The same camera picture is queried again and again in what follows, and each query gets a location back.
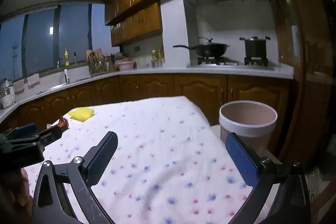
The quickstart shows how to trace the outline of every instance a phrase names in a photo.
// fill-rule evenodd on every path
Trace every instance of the floral tablecloth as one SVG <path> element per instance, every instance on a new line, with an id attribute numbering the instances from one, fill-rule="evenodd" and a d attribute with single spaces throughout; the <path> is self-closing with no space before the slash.
<path id="1" fill-rule="evenodd" d="M 90 108 L 95 115 L 85 122 L 65 115 L 69 129 L 44 157 L 70 162 L 115 132 L 117 151 L 92 190 L 117 224 L 225 224 L 251 192 L 204 114 L 186 97 Z M 26 168 L 31 195 L 41 164 Z M 78 219 L 87 223 L 71 186 L 65 187 Z"/>

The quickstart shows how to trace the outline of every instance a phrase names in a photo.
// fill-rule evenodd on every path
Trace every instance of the yellow bottle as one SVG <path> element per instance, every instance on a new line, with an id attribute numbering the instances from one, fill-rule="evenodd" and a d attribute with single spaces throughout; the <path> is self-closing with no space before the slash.
<path id="1" fill-rule="evenodd" d="M 67 49 L 65 49 L 64 60 L 65 60 L 65 66 L 67 67 L 69 65 L 69 54 Z"/>

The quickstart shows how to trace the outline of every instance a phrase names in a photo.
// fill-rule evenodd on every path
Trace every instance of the wok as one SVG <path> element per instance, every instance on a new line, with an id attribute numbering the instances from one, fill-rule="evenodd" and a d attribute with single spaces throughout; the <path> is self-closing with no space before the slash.
<path id="1" fill-rule="evenodd" d="M 213 43 L 211 39 L 207 39 L 207 44 L 200 44 L 193 47 L 188 47 L 186 45 L 174 45 L 173 48 L 181 47 L 181 48 L 187 48 L 188 50 L 195 50 L 195 52 L 204 58 L 214 57 L 219 58 L 222 56 L 226 49 L 229 47 L 227 44 L 221 44 L 221 43 Z"/>

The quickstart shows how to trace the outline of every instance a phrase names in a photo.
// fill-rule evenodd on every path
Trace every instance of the pink bowl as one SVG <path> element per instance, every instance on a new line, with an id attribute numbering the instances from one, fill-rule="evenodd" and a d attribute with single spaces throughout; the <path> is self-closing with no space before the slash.
<path id="1" fill-rule="evenodd" d="M 134 61 L 124 61 L 118 64 L 119 70 L 133 69 L 133 67 L 134 67 Z"/>

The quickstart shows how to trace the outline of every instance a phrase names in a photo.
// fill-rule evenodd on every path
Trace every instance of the white bucket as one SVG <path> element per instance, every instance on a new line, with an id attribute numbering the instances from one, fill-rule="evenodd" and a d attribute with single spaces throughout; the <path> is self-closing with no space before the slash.
<path id="1" fill-rule="evenodd" d="M 220 139 L 235 132 L 248 147 L 262 156 L 273 132 L 278 114 L 266 104 L 255 101 L 233 101 L 219 110 Z"/>

